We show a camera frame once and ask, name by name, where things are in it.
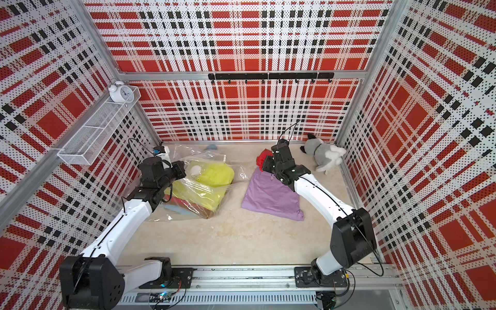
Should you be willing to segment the red trousers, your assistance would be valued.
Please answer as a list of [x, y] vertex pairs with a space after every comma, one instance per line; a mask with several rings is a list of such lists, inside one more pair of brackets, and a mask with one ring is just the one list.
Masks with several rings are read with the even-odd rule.
[[206, 208], [202, 207], [201, 205], [196, 204], [196, 203], [191, 202], [191, 201], [182, 200], [182, 199], [179, 199], [179, 198], [173, 196], [172, 200], [170, 202], [171, 202], [171, 204], [175, 204], [178, 207], [181, 207], [185, 210], [190, 211], [191, 213], [195, 213], [196, 215], [198, 215], [202, 218], [209, 218], [210, 216], [213, 215], [213, 212], [211, 210], [206, 209]]
[[257, 157], [256, 163], [257, 167], [260, 169], [260, 171], [263, 171], [263, 164], [266, 160], [267, 157], [271, 157], [273, 155], [273, 152], [269, 149], [264, 149], [260, 155]]

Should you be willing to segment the purple trousers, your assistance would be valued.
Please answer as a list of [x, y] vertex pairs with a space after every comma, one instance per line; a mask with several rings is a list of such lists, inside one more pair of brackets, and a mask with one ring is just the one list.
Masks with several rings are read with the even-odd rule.
[[278, 180], [275, 175], [259, 168], [249, 182], [241, 208], [294, 221], [304, 221], [300, 196]]

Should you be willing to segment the lime green trousers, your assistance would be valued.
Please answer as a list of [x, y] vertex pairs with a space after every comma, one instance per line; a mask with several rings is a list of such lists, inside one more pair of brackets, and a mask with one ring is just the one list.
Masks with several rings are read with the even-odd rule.
[[[200, 175], [192, 175], [194, 165], [202, 168]], [[185, 163], [186, 177], [173, 183], [166, 190], [166, 196], [174, 196], [201, 205], [217, 212], [229, 186], [235, 178], [235, 171], [223, 161], [191, 160]]]

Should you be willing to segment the clear plastic vacuum bag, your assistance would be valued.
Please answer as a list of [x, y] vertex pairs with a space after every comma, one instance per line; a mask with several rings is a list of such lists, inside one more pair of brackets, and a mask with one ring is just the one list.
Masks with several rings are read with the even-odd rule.
[[183, 161], [186, 177], [165, 190], [149, 222], [209, 219], [248, 185], [249, 169], [217, 145], [168, 145], [167, 157]]

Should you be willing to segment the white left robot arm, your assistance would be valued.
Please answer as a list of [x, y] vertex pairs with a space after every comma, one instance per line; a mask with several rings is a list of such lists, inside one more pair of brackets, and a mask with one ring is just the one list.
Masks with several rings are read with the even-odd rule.
[[139, 226], [162, 202], [165, 190], [186, 176], [183, 161], [170, 163], [158, 156], [143, 160], [139, 169], [140, 184], [124, 200], [117, 217], [79, 255], [67, 257], [59, 266], [66, 309], [113, 309], [124, 294], [147, 282], [174, 281], [167, 257], [146, 258], [142, 265], [124, 273], [116, 267]]

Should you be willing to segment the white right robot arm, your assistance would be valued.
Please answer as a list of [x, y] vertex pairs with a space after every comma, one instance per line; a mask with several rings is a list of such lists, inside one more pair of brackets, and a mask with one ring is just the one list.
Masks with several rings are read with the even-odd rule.
[[333, 276], [344, 276], [347, 268], [375, 254], [377, 243], [370, 214], [364, 208], [355, 209], [324, 188], [303, 165], [292, 157], [289, 142], [280, 140], [271, 147], [272, 155], [263, 163], [263, 170], [274, 174], [282, 184], [306, 199], [332, 228], [329, 251], [311, 262], [306, 285], [330, 287]]

